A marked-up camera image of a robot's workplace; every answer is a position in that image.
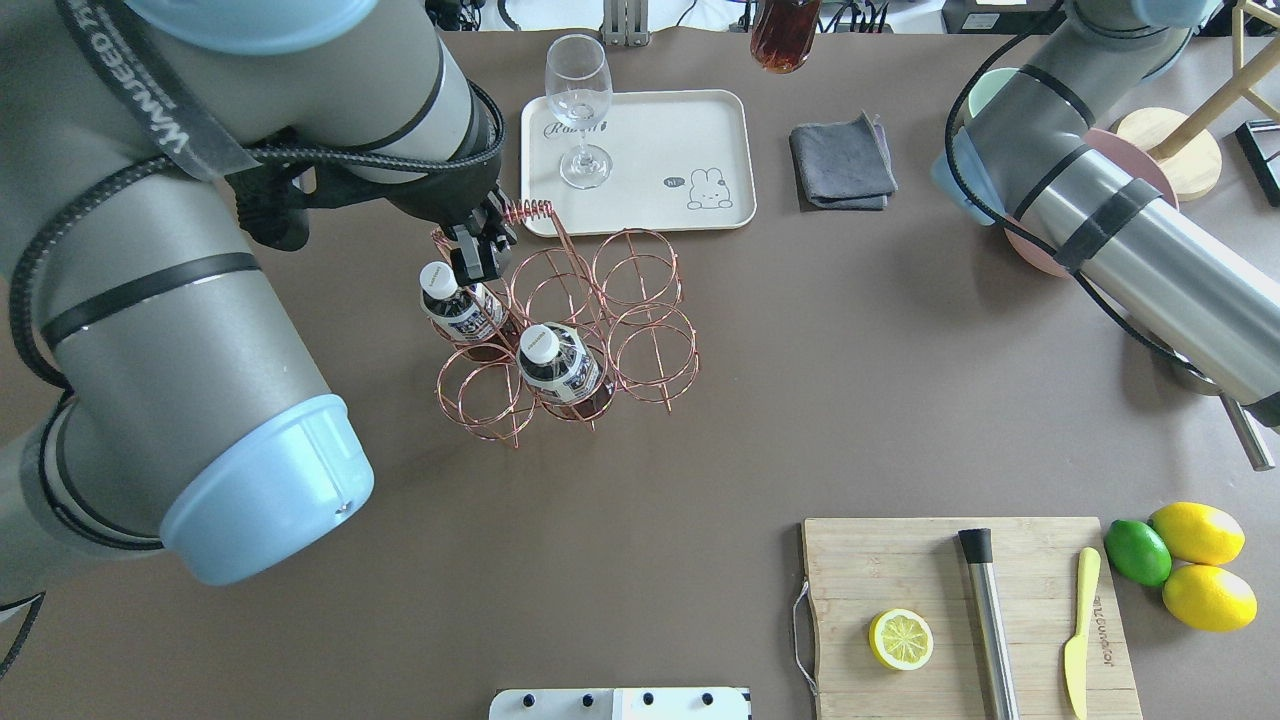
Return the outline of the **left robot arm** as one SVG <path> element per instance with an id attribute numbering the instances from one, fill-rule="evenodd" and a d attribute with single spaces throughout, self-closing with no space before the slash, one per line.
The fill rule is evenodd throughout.
<path id="1" fill-rule="evenodd" d="M 3 450 L 3 619 L 174 553 L 241 582 L 357 512 L 372 469 L 241 232 L 385 199 L 490 281 L 503 124 L 422 1 L 5 1 L 3 279 L 60 389 Z"/>

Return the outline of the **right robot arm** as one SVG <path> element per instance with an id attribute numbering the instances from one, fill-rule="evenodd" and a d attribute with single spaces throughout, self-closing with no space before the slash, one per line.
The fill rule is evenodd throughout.
<path id="1" fill-rule="evenodd" d="M 1014 219 L 1263 427 L 1279 421 L 1277 283 L 1083 137 L 1171 65 L 1210 1 L 1066 1 L 1064 23 L 963 127 L 937 186 L 980 224 Z"/>

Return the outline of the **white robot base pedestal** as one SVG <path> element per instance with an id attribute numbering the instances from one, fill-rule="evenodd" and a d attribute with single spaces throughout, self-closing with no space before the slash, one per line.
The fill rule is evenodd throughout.
<path id="1" fill-rule="evenodd" d="M 748 688 L 649 685 L 498 692 L 489 719 L 751 719 Z"/>

